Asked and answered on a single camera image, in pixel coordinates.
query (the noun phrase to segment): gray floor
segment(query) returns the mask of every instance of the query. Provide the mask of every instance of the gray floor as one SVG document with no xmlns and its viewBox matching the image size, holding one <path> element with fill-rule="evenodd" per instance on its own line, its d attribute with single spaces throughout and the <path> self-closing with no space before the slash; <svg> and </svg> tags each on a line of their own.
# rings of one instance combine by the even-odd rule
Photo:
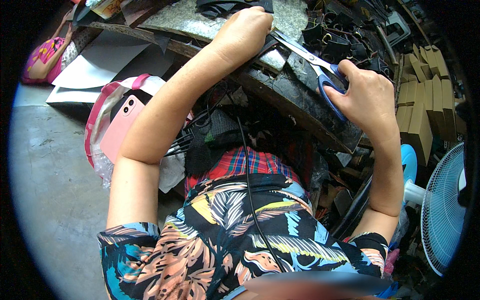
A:
<svg viewBox="0 0 480 300">
<path fill-rule="evenodd" d="M 9 138 L 15 211 L 35 262 L 60 299 L 107 299 L 96 234 L 108 190 L 85 157 L 82 105 L 45 104 L 52 86 L 17 90 Z M 159 204 L 159 220 L 181 206 Z"/>
</svg>

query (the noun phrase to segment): hand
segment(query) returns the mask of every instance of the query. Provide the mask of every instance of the hand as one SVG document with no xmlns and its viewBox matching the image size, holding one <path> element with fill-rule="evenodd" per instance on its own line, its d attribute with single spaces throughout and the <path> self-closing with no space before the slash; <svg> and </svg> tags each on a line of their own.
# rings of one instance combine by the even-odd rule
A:
<svg viewBox="0 0 480 300">
<path fill-rule="evenodd" d="M 255 56 L 272 28 L 272 15 L 254 6 L 233 14 L 208 47 L 237 68 Z"/>
<path fill-rule="evenodd" d="M 65 35 L 65 43 L 70 43 L 72 40 L 72 24 L 68 24 L 67 34 Z"/>
<path fill-rule="evenodd" d="M 396 138 L 395 98 L 392 83 L 374 71 L 361 70 L 342 60 L 338 69 L 349 81 L 345 95 L 324 86 L 325 93 L 345 116 L 359 126 L 372 143 Z"/>
<path fill-rule="evenodd" d="M 72 10 L 69 10 L 64 16 L 63 16 L 63 19 L 62 19 L 62 23 L 65 23 L 67 21 L 67 19 L 70 17 L 70 14 L 72 13 Z"/>
</svg>

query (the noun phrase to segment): electric fan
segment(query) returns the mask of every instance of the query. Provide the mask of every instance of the electric fan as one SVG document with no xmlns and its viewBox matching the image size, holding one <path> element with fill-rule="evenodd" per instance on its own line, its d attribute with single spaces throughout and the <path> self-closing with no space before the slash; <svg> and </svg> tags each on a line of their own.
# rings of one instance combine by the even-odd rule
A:
<svg viewBox="0 0 480 300">
<path fill-rule="evenodd" d="M 458 203 L 459 192 L 466 186 L 463 143 L 448 151 L 438 163 L 426 190 L 413 183 L 417 159 L 410 145 L 402 145 L 402 164 L 404 205 L 408 201 L 421 205 L 423 249 L 432 269 L 442 276 L 455 254 L 466 210 Z"/>
</svg>

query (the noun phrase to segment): woman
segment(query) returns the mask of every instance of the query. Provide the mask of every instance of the woman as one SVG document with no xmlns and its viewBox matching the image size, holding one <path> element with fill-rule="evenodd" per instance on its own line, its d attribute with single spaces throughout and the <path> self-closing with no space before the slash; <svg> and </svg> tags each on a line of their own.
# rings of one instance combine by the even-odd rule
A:
<svg viewBox="0 0 480 300">
<path fill-rule="evenodd" d="M 252 209 L 243 147 L 187 180 L 183 208 L 167 217 L 159 233 L 160 160 L 196 99 L 261 49 L 272 20 L 261 7 L 234 14 L 153 96 L 127 133 L 113 172 L 109 229 L 98 235 L 111 299 L 252 299 L 246 281 L 282 271 L 382 275 L 403 196 L 393 86 L 348 60 L 339 64 L 350 81 L 347 93 L 325 91 L 375 148 L 370 206 L 352 238 L 335 240 L 313 218 L 290 167 L 248 148 Z"/>
<path fill-rule="evenodd" d="M 22 74 L 24 84 L 42 82 L 51 84 L 85 46 L 101 32 L 101 29 L 86 28 L 73 33 L 72 23 L 69 23 L 65 38 L 59 37 L 60 31 L 71 13 L 70 10 L 63 16 L 60 26 L 52 37 L 35 48 L 28 57 Z"/>
</svg>

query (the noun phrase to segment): scissor blade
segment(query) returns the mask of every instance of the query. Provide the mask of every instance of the scissor blade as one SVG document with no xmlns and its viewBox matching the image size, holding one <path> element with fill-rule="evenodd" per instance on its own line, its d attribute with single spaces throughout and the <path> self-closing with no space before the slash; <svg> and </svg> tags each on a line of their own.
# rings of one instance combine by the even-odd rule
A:
<svg viewBox="0 0 480 300">
<path fill-rule="evenodd" d="M 275 31 L 275 33 L 280 37 L 277 38 L 279 42 L 287 46 L 290 50 L 297 53 L 298 55 L 305 58 L 310 64 L 322 66 L 326 68 L 330 73 L 333 73 L 333 70 L 330 68 L 330 64 L 323 59 L 316 57 L 315 55 L 311 54 L 307 49 L 300 46 L 297 42 L 293 41 L 291 38 L 286 36 L 285 34 Z"/>
<path fill-rule="evenodd" d="M 286 36 L 285 34 L 279 32 L 279 31 L 275 31 L 275 33 L 281 37 L 284 41 L 286 41 L 287 43 L 291 44 L 292 46 L 294 47 L 297 47 L 298 49 L 300 49 L 301 51 L 305 52 L 305 53 L 308 53 L 310 54 L 310 52 L 305 49 L 302 45 L 300 45 L 299 43 L 297 43 L 296 41 L 292 40 L 289 36 Z"/>
</svg>

